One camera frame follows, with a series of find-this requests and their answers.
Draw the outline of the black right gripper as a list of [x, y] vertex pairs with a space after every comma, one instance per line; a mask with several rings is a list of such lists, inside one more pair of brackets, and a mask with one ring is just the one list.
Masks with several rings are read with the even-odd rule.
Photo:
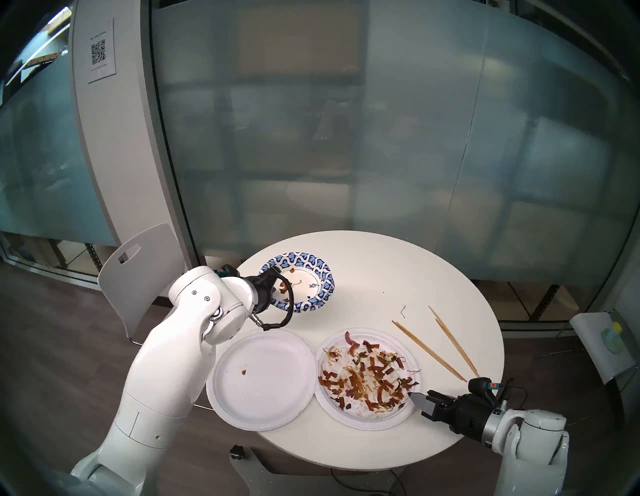
[[[451, 397], [429, 390], [427, 394], [409, 392], [409, 398], [423, 417], [446, 421]], [[494, 402], [473, 393], [458, 396], [451, 411], [449, 429], [472, 440], [482, 440], [485, 426], [494, 411]]]

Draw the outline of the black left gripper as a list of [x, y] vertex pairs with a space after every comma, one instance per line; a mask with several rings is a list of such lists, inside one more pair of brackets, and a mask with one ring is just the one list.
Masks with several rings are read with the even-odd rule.
[[261, 273], [256, 276], [249, 276], [248, 282], [255, 289], [257, 303], [254, 309], [268, 309], [271, 305], [272, 292], [277, 276], [275, 273]]

